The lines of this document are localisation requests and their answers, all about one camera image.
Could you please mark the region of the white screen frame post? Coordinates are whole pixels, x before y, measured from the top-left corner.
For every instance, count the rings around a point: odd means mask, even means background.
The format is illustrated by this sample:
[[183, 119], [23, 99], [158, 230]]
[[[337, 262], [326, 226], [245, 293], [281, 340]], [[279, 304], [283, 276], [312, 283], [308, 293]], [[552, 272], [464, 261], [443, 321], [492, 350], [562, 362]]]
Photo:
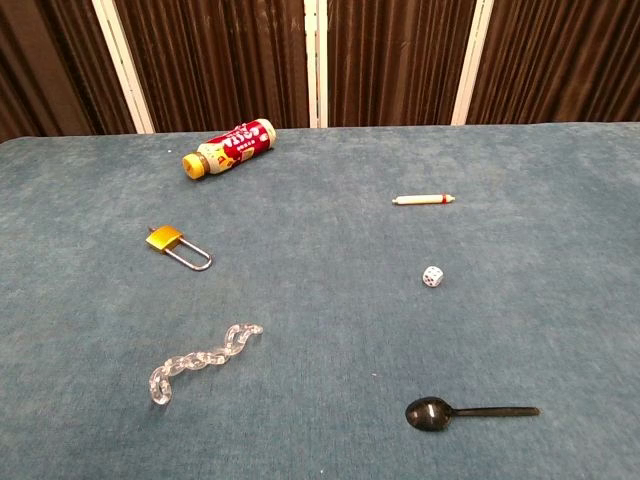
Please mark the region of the white screen frame post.
[[124, 99], [138, 134], [155, 132], [115, 0], [91, 0]]
[[303, 0], [309, 126], [329, 126], [328, 0]]
[[490, 25], [494, 0], [476, 0], [471, 29], [451, 118], [452, 126], [465, 125]]

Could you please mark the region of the brown pleated curtain panel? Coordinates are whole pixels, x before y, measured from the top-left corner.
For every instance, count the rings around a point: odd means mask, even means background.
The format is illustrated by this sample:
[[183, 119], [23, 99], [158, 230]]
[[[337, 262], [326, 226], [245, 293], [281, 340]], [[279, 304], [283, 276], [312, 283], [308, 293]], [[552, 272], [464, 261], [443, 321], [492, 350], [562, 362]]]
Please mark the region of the brown pleated curtain panel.
[[494, 0], [466, 121], [640, 122], [640, 0]]
[[448, 125], [476, 0], [328, 0], [332, 127]]
[[303, 0], [115, 0], [158, 132], [309, 124]]
[[135, 131], [91, 0], [0, 0], [0, 143]]

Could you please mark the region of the black plastic spoon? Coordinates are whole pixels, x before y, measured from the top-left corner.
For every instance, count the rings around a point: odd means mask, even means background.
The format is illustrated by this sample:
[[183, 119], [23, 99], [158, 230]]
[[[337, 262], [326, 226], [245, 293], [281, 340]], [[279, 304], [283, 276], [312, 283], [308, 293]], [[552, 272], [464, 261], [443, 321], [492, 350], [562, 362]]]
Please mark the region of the black plastic spoon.
[[454, 408], [439, 397], [423, 397], [411, 402], [406, 410], [407, 422], [425, 432], [444, 431], [454, 417], [526, 417], [538, 416], [537, 407], [474, 407]]

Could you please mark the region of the red label drink bottle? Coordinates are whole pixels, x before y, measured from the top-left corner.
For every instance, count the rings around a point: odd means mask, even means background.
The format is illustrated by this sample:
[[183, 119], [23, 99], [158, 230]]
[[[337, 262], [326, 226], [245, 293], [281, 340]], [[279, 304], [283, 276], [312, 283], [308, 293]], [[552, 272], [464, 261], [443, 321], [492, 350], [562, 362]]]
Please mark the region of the red label drink bottle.
[[276, 131], [267, 119], [256, 119], [214, 137], [182, 158], [191, 179], [220, 174], [274, 147]]

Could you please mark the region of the brass padlock long shackle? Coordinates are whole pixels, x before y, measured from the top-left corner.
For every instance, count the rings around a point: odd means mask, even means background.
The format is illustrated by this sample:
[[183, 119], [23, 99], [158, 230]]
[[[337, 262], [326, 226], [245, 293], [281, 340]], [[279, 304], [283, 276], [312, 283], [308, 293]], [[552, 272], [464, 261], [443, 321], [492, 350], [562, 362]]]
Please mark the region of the brass padlock long shackle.
[[[189, 268], [192, 271], [202, 272], [206, 271], [213, 264], [214, 256], [197, 245], [193, 244], [184, 237], [184, 234], [171, 225], [163, 225], [160, 227], [148, 227], [149, 235], [146, 237], [145, 242], [155, 251], [167, 255], [181, 265]], [[174, 252], [177, 245], [182, 245], [192, 250], [199, 256], [205, 259], [205, 262], [201, 265], [193, 264], [186, 260], [182, 256]]]

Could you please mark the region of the white sausage stick red ends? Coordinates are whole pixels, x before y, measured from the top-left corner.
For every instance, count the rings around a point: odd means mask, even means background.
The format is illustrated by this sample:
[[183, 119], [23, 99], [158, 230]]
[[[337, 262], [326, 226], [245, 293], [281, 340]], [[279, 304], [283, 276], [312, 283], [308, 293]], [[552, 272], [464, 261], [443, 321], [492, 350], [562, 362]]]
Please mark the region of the white sausage stick red ends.
[[449, 204], [456, 200], [451, 194], [422, 194], [397, 196], [392, 200], [394, 205], [428, 205], [428, 204]]

